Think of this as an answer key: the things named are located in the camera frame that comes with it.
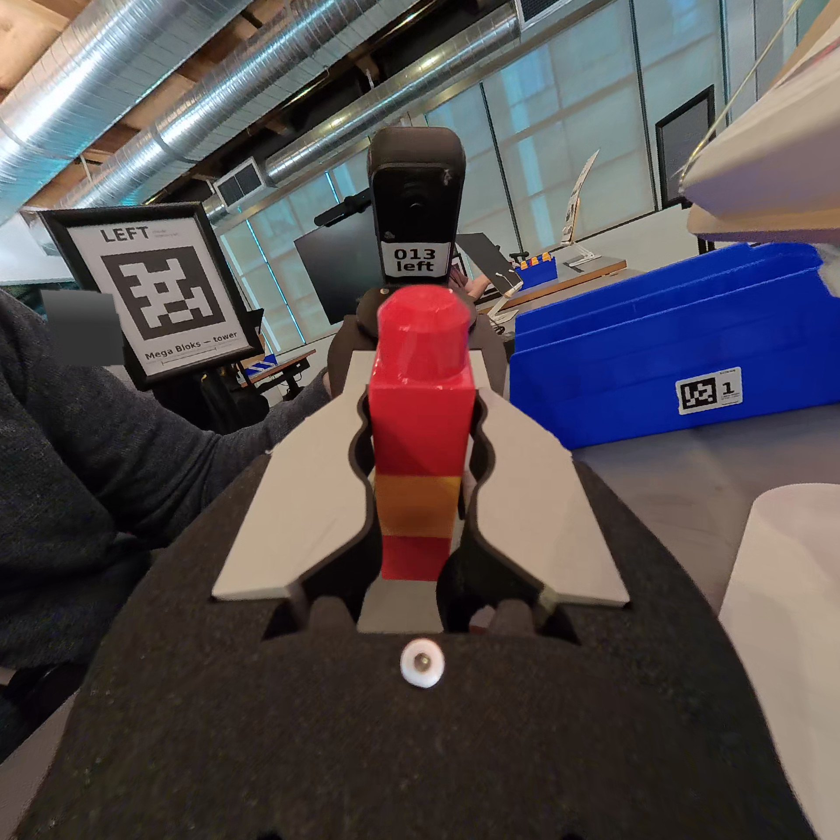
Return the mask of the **small wooden desk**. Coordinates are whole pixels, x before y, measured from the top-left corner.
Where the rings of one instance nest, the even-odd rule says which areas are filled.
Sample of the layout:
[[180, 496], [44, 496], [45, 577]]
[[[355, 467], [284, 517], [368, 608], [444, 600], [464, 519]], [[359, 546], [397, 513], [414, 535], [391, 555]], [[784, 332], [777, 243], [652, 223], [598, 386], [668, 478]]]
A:
[[308, 360], [315, 353], [315, 350], [310, 350], [283, 362], [278, 362], [276, 357], [269, 353], [251, 367], [245, 368], [239, 364], [238, 368], [245, 382], [244, 387], [255, 387], [257, 393], [263, 394], [284, 384], [287, 391], [283, 398], [293, 399], [302, 390], [298, 377], [309, 369]]

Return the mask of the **small monitor on stand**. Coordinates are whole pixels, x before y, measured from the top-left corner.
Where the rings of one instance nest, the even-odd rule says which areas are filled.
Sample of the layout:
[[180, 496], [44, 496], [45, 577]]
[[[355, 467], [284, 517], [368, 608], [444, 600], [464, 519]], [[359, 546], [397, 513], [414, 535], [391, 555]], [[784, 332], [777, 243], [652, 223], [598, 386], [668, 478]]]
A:
[[715, 88], [708, 86], [656, 122], [658, 184], [664, 209], [690, 208], [690, 202], [679, 191], [680, 173], [715, 116]]

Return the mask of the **grey open laptop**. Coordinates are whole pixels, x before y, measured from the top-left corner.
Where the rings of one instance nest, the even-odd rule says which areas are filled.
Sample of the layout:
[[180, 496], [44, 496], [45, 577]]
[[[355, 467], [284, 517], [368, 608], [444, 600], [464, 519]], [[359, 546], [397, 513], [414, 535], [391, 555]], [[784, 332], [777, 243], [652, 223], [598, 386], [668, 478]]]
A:
[[511, 260], [485, 234], [458, 234], [455, 242], [501, 295], [510, 296], [519, 288], [521, 279]]

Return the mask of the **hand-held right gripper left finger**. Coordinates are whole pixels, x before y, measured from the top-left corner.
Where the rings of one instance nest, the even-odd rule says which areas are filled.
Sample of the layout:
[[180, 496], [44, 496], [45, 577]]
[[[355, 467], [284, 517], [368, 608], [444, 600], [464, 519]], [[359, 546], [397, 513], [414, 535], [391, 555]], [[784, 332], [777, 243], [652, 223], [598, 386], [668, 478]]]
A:
[[345, 391], [276, 446], [213, 585], [219, 602], [278, 601], [303, 628], [315, 601], [354, 623], [382, 567], [366, 391]]

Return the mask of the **blue plastic bin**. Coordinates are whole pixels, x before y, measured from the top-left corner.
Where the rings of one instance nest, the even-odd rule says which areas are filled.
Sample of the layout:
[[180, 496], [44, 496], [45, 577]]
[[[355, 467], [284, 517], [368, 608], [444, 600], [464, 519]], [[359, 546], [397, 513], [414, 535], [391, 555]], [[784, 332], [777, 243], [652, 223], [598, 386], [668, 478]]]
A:
[[515, 266], [515, 270], [521, 280], [520, 291], [541, 286], [558, 278], [556, 259], [548, 254], [524, 260]]
[[511, 403], [568, 449], [839, 398], [838, 249], [731, 245], [516, 320]]

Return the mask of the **grey desk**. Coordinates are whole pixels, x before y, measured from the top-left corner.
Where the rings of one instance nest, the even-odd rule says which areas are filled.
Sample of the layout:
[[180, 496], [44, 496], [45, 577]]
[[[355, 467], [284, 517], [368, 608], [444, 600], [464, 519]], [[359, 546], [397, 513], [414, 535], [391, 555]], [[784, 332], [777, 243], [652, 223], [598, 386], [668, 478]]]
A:
[[[699, 427], [578, 449], [631, 605], [530, 637], [297, 632], [209, 594], [255, 459], [149, 565], [21, 838], [816, 838], [717, 614], [739, 513]], [[718, 602], [701, 605], [713, 593]]]

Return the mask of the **instruction board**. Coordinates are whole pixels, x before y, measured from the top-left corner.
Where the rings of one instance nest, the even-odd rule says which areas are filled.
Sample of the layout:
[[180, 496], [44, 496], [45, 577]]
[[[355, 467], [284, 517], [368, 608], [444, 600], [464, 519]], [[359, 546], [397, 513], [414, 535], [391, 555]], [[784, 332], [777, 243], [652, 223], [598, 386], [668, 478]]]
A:
[[681, 185], [687, 228], [700, 238], [838, 246], [838, 2], [770, 89], [693, 153]]

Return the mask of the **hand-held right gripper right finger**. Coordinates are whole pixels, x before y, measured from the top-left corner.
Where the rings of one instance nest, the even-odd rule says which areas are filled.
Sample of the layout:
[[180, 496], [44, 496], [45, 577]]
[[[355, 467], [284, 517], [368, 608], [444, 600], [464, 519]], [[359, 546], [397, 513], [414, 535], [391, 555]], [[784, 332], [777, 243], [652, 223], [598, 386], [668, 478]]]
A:
[[520, 600], [537, 628], [567, 605], [624, 608], [630, 596], [572, 455], [497, 394], [478, 394], [469, 472], [476, 482], [454, 551], [454, 628]]

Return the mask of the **black webcam bar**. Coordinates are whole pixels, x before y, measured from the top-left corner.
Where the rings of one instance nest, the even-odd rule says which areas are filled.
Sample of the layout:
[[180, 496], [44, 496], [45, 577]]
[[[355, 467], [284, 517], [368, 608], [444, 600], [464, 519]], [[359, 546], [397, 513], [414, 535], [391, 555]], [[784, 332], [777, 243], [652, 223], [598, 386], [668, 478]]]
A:
[[356, 214], [362, 214], [371, 206], [370, 187], [363, 191], [344, 198], [339, 204], [329, 210], [315, 216], [313, 223], [317, 228], [326, 228], [343, 221], [345, 218]]

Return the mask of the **large dark display screen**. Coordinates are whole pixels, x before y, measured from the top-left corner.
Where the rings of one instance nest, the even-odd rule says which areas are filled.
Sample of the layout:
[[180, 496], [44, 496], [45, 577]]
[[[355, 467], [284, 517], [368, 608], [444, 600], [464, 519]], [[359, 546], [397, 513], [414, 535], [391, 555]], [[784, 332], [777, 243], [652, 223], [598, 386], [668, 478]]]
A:
[[363, 295], [384, 282], [372, 206], [294, 245], [330, 324], [355, 314]]

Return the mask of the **black and white tag sign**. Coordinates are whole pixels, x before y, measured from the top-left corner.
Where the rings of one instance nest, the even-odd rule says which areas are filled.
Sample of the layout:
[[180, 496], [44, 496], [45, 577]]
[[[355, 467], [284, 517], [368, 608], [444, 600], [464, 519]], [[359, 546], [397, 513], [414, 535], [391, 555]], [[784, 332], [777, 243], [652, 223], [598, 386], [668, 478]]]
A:
[[141, 391], [262, 348], [200, 203], [38, 211], [85, 290], [109, 294]]

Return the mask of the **silver air duct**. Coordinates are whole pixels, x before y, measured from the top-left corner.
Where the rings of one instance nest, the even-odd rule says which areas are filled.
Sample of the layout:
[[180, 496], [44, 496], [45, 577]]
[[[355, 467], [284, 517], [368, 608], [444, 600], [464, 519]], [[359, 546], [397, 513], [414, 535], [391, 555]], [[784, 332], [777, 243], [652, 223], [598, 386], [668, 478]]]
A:
[[[2, 223], [249, 2], [90, 2], [2, 100]], [[292, 98], [415, 2], [285, 2], [57, 206], [141, 202]]]

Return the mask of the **person's dark sweater torso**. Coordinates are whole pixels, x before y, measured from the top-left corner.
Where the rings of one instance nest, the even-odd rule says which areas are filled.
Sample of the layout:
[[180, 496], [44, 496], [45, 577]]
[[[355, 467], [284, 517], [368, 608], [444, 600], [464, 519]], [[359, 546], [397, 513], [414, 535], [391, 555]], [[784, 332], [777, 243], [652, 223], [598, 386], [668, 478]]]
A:
[[128, 513], [167, 412], [102, 368], [57, 363], [2, 292], [2, 669], [83, 671], [149, 565]]

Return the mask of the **wooden table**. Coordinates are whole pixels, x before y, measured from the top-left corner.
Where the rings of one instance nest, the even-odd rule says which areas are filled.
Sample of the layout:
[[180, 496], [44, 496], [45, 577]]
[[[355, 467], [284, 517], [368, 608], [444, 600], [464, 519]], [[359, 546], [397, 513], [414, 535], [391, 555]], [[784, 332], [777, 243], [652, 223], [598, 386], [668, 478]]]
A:
[[529, 290], [517, 291], [509, 299], [507, 299], [505, 304], [502, 306], [502, 309], [508, 310], [520, 307], [527, 302], [535, 301], [557, 291], [562, 291], [590, 280], [611, 275], [616, 271], [624, 270], [627, 267], [627, 261], [617, 257], [602, 256], [586, 261], [580, 266], [570, 267], [566, 265], [566, 263], [562, 261], [558, 262], [557, 260], [556, 265], [558, 269], [557, 280], [546, 282], [541, 286]]

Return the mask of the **white document stand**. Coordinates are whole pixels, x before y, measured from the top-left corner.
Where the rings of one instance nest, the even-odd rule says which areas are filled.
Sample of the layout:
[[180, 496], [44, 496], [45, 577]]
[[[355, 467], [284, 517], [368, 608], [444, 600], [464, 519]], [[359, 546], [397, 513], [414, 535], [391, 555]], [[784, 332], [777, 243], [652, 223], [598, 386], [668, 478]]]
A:
[[838, 838], [838, 288], [810, 246], [722, 255], [780, 325], [734, 362], [749, 416], [704, 431], [742, 525], [719, 617], [815, 834]]

